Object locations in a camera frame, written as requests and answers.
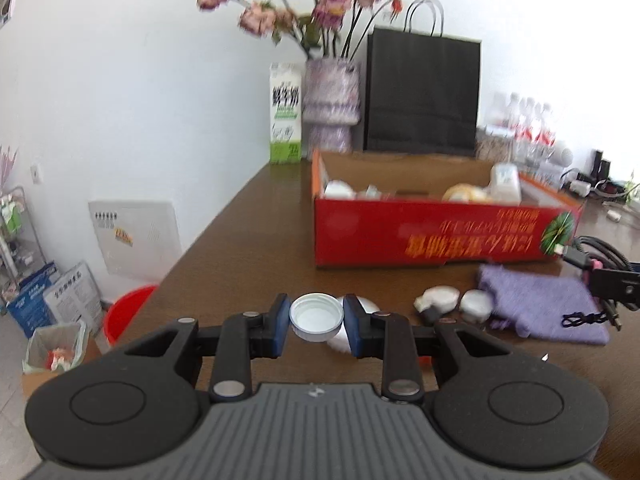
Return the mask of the white bottle cap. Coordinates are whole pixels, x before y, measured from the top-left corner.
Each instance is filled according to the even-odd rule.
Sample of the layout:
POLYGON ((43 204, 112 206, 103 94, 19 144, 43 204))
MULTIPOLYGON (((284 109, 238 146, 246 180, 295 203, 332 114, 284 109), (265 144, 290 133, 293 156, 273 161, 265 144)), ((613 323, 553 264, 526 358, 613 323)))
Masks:
POLYGON ((341 329, 342 304, 333 296, 312 292, 295 299, 290 307, 290 324, 294 334, 308 342, 327 342, 341 329))

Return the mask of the orange white plush toy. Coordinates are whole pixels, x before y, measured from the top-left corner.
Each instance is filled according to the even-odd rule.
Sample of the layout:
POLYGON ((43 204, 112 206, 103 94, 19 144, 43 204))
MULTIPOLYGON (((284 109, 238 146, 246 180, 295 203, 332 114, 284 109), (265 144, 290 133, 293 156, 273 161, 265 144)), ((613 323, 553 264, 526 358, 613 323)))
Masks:
POLYGON ((442 196, 442 201, 466 204, 490 204, 492 202, 492 198, 484 188, 461 183, 448 188, 442 196))

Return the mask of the translucent cotton swab box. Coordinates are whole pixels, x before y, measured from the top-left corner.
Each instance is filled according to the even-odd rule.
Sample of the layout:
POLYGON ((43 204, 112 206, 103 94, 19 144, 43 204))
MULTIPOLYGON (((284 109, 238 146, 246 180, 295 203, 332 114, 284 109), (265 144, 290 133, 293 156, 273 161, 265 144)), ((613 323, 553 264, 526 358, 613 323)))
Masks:
POLYGON ((492 166, 488 193, 495 203, 519 205, 522 191, 518 168, 510 162, 492 166))

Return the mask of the red plastic bucket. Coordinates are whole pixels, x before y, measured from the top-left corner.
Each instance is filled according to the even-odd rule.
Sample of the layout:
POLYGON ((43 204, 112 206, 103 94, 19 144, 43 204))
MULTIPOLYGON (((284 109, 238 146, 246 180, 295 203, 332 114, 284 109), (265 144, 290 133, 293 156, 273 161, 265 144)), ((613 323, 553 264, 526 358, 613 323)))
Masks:
POLYGON ((103 320, 103 333, 111 347, 156 290, 156 285, 137 288, 121 296, 108 308, 103 320))

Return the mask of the purple cloth bag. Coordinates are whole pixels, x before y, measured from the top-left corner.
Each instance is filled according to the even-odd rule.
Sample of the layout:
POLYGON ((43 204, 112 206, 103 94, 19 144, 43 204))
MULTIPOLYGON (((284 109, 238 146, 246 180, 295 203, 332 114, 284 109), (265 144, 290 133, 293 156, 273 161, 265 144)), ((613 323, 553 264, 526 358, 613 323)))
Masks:
POLYGON ((586 285, 578 278, 560 278, 506 270, 483 264, 478 288, 488 292, 494 307, 492 330, 513 330, 521 338, 605 346, 608 330, 601 324, 565 327, 563 318, 573 314, 597 314, 586 285))

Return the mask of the cardboard trash box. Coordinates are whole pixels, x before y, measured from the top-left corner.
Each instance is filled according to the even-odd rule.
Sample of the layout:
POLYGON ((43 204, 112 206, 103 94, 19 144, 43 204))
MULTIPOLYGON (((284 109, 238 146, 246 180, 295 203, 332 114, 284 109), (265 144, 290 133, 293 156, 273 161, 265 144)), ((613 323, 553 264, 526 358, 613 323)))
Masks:
POLYGON ((48 380, 99 356, 102 353, 85 322, 36 328, 22 362, 24 399, 48 380))

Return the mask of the blue white paper bags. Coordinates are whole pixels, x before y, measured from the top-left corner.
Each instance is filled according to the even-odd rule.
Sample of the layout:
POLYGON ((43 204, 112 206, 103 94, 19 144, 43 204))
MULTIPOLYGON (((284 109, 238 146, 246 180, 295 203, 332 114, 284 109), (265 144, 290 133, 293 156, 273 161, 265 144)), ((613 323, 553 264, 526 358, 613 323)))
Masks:
POLYGON ((96 334, 104 317, 98 286, 83 261, 64 273, 47 263, 26 278, 8 311, 27 339, 37 328, 79 321, 96 334))

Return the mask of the clear jar with pellets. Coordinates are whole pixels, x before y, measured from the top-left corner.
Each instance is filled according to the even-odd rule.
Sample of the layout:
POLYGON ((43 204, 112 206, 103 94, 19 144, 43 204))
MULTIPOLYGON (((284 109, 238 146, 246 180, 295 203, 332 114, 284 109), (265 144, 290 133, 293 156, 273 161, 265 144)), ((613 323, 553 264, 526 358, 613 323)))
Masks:
POLYGON ((514 135, 509 130, 478 128, 475 138, 475 156, 488 162, 510 162, 514 135))

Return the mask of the middle red label bottle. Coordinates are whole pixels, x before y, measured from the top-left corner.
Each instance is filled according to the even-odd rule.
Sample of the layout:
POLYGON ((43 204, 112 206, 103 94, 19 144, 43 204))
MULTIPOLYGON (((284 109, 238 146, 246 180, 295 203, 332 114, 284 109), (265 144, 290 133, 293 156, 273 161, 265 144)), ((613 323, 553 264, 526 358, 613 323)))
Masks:
POLYGON ((532 116, 534 104, 535 102, 531 98, 522 99, 512 113, 514 158, 517 162, 524 162, 533 142, 530 116, 532 116))

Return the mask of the red label bottle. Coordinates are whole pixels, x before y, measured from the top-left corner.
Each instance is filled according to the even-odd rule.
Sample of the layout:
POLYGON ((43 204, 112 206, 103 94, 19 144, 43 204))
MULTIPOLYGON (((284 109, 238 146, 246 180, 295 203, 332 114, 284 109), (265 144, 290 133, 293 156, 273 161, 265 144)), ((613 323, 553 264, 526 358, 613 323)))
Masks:
POLYGON ((542 162, 551 157, 555 146, 555 133, 553 131, 550 105, 539 105, 536 118, 534 156, 542 162))
POLYGON ((535 102, 531 98, 522 99, 512 113, 514 158, 517 162, 524 162, 533 142, 530 116, 532 116, 534 104, 535 102))
POLYGON ((495 128, 509 129, 510 126, 510 101, 503 93, 496 92, 492 98, 488 115, 488 125, 495 128))

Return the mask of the white power adapter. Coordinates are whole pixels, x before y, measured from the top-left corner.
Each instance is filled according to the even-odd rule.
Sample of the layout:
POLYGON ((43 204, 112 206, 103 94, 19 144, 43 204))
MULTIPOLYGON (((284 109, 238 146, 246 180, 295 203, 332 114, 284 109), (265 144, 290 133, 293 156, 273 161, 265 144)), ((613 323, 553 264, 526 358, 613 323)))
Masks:
POLYGON ((590 182, 581 180, 574 180, 570 182, 570 192, 582 198, 588 197, 591 193, 591 190, 592 185, 590 182))

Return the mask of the right red label bottle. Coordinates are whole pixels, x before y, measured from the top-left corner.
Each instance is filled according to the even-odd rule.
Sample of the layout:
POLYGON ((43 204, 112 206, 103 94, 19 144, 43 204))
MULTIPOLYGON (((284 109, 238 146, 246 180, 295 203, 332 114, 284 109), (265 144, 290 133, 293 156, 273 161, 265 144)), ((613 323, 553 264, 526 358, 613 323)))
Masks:
POLYGON ((542 162, 551 157, 555 146, 555 133, 553 131, 550 105, 539 105, 536 118, 534 156, 542 162))

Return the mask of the black paper bag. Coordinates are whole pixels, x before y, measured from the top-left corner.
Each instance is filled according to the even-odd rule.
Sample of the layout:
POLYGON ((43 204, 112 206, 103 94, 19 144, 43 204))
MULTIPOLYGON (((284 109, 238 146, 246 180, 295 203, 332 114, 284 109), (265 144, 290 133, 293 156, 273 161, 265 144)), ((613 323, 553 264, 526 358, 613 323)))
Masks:
POLYGON ((439 0, 414 0, 401 30, 367 41, 363 148, 404 154, 475 154, 480 43, 444 34, 439 0))

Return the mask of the green white milk carton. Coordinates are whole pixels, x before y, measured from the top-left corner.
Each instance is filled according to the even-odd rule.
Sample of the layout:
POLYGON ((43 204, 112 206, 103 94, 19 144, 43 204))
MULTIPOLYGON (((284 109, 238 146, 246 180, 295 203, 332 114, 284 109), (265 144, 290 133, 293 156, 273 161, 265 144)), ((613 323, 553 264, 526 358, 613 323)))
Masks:
POLYGON ((269 148, 272 164, 302 159, 302 74, 295 64, 270 66, 269 148))

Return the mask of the white wall panel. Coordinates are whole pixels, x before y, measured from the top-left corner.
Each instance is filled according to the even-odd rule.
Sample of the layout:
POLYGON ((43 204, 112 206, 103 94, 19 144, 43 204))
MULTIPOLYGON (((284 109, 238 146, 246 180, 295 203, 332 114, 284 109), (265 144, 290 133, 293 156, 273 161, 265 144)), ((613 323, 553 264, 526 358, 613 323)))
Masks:
POLYGON ((181 258, 171 202, 93 200, 88 207, 109 274, 158 283, 181 258))

